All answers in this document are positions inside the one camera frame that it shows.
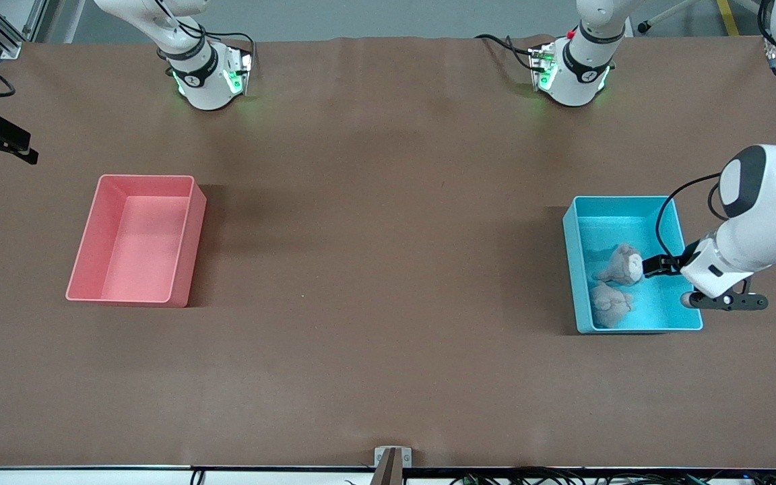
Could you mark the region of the grey plush toy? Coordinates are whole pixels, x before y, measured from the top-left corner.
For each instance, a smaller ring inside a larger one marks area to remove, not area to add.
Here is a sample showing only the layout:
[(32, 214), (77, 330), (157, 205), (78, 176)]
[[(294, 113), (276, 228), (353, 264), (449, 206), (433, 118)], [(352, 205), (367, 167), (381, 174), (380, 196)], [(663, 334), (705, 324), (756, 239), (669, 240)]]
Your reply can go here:
[(644, 277), (643, 258), (633, 245), (621, 243), (614, 249), (607, 266), (595, 274), (595, 279), (603, 283), (620, 286), (633, 286)]
[(597, 328), (613, 329), (633, 310), (634, 298), (604, 282), (598, 282), (590, 291), (592, 323)]

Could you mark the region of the blue plastic box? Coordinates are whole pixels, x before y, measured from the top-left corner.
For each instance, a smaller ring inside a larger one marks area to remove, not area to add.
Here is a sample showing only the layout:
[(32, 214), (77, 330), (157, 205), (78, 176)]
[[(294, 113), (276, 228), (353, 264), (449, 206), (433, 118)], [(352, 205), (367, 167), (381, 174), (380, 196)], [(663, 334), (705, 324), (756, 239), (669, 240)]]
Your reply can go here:
[(664, 196), (578, 196), (562, 219), (567, 249), (569, 280), (576, 328), (582, 334), (672, 333), (699, 331), (701, 313), (681, 304), (682, 294), (692, 292), (683, 276), (643, 278), (633, 286), (607, 283), (632, 294), (634, 307), (616, 328), (593, 324), (590, 291), (621, 243), (633, 245), (643, 260), (662, 255), (657, 236), (673, 255), (686, 248), (674, 203)]

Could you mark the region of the pink plastic box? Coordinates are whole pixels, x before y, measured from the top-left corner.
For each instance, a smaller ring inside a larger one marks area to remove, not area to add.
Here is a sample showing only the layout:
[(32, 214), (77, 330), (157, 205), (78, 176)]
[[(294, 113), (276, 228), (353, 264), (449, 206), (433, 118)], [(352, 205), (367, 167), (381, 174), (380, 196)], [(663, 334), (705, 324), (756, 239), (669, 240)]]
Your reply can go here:
[(187, 306), (206, 205), (191, 175), (102, 175), (65, 297), (99, 306)]

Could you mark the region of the white stand leg black foot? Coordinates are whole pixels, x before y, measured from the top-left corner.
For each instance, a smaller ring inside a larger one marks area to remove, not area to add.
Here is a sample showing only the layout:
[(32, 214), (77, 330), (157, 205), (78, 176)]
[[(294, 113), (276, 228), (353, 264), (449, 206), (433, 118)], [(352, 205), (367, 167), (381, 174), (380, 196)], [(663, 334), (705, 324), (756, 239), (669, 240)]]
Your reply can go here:
[(651, 28), (662, 24), (662, 22), (665, 22), (670, 18), (673, 18), (675, 15), (678, 15), (678, 13), (686, 12), (687, 9), (692, 8), (693, 5), (701, 1), (702, 0), (678, 0), (678, 2), (670, 8), (664, 10), (663, 12), (657, 13), (654, 16), (651, 16), (649, 19), (643, 20), (640, 22), (640, 24), (637, 24), (637, 28), (635, 28), (635, 30), (638, 34), (644, 36), (645, 34), (649, 33)]

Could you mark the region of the table cover mat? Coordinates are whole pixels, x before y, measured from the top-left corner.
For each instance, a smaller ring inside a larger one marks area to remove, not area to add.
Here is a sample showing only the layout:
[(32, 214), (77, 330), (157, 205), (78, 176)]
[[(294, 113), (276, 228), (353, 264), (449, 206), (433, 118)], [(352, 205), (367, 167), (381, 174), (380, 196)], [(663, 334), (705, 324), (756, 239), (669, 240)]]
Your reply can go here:
[[(584, 108), (482, 40), (263, 43), (191, 108), (148, 45), (24, 47), (0, 115), (0, 465), (776, 467), (765, 311), (579, 335), (562, 218), (776, 142), (757, 37), (628, 38)], [(65, 298), (98, 179), (185, 174), (190, 306)]]

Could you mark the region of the small metal bracket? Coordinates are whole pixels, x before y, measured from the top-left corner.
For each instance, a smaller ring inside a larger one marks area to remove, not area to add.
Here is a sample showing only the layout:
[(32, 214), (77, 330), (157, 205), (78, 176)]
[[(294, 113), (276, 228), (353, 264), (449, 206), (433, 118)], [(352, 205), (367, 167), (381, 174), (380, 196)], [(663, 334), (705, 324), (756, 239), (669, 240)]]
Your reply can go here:
[(396, 458), (402, 467), (413, 467), (413, 448), (401, 445), (385, 445), (373, 449), (373, 469), (379, 466), (380, 461), (391, 449), (396, 449)]

